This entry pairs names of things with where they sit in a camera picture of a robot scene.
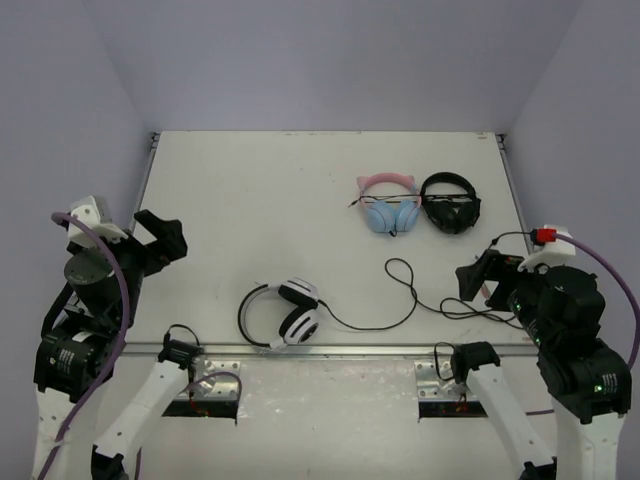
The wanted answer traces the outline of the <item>white black headphones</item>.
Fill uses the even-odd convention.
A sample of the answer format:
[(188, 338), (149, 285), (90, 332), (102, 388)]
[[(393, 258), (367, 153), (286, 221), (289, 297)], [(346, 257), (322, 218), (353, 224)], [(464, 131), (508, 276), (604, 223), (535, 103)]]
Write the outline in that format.
[[(248, 332), (247, 314), (254, 300), (270, 293), (289, 302), (294, 308), (281, 321), (274, 340), (258, 342)], [(276, 351), (286, 346), (299, 346), (312, 338), (319, 328), (319, 303), (316, 286), (299, 277), (291, 277), (277, 284), (259, 284), (242, 299), (237, 312), (237, 326), (243, 339), (257, 348)]]

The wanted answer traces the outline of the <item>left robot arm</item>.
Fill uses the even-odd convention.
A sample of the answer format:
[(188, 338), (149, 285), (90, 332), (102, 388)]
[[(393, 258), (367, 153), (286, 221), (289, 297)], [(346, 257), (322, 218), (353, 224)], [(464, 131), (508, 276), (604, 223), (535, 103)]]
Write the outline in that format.
[(141, 210), (134, 219), (154, 237), (143, 244), (104, 222), (93, 207), (56, 212), (52, 219), (67, 231), (71, 257), (36, 352), (38, 430), (31, 476), (136, 479), (142, 445), (172, 401), (190, 390), (202, 347), (166, 333), (149, 377), (103, 434), (96, 432), (97, 417), (144, 279), (187, 255), (183, 226)]

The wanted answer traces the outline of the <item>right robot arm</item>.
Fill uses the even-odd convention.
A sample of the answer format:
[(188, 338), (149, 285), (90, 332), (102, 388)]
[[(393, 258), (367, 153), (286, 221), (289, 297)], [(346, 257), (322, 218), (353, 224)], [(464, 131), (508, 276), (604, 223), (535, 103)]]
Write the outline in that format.
[(619, 439), (632, 404), (631, 369), (598, 334), (605, 299), (596, 277), (567, 265), (545, 271), (523, 258), (485, 250), (455, 274), (471, 301), (486, 281), (487, 304), (511, 312), (537, 348), (557, 428), (557, 448), (539, 437), (488, 342), (456, 345), (451, 379), (474, 394), (501, 440), (517, 479), (613, 479)]

